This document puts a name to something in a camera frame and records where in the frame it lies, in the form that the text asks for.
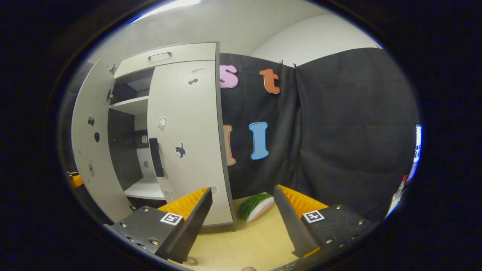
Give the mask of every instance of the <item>drawer handle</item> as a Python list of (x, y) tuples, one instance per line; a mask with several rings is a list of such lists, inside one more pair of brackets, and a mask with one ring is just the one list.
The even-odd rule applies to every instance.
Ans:
[(161, 55), (161, 54), (172, 55), (173, 53), (171, 53), (171, 52), (165, 52), (165, 53), (160, 53), (160, 54), (153, 54), (153, 55), (150, 55), (147, 59), (151, 59), (153, 56), (157, 56), (157, 55)]
[(162, 168), (161, 155), (159, 154), (159, 143), (157, 138), (149, 138), (149, 148), (152, 156), (152, 164), (157, 177), (164, 177), (164, 169)]

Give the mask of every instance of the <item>metal bracket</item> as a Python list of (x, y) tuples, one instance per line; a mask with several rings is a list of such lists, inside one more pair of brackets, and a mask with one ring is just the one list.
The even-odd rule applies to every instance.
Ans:
[(109, 89), (109, 92), (107, 92), (107, 99), (106, 101), (108, 100), (112, 100), (114, 103), (117, 103), (117, 99), (114, 97), (114, 95), (112, 94), (112, 90)]

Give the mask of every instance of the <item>cabinet drawer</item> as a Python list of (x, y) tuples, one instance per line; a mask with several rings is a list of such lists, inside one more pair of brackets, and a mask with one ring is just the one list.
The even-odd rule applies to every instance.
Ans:
[(150, 50), (123, 60), (117, 68), (114, 77), (119, 77), (169, 63), (215, 60), (216, 43), (193, 43), (169, 46)]

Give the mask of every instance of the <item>open cabinet door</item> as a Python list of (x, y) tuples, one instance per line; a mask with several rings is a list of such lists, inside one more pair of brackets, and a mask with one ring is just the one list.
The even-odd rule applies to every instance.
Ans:
[(166, 201), (212, 187), (205, 226), (233, 222), (218, 74), (214, 60), (157, 66), (147, 106), (149, 147)]
[(117, 223), (132, 213), (110, 157), (107, 117), (115, 79), (98, 60), (84, 80), (72, 116), (75, 164), (90, 196)]

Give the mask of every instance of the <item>shelf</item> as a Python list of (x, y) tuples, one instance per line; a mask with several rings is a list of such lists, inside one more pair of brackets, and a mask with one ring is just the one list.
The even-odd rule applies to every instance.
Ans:
[(134, 98), (127, 101), (115, 103), (113, 105), (110, 105), (109, 108), (131, 115), (146, 114), (148, 99), (149, 96)]
[(166, 200), (157, 182), (157, 178), (142, 178), (124, 191), (124, 193), (126, 196), (133, 198)]

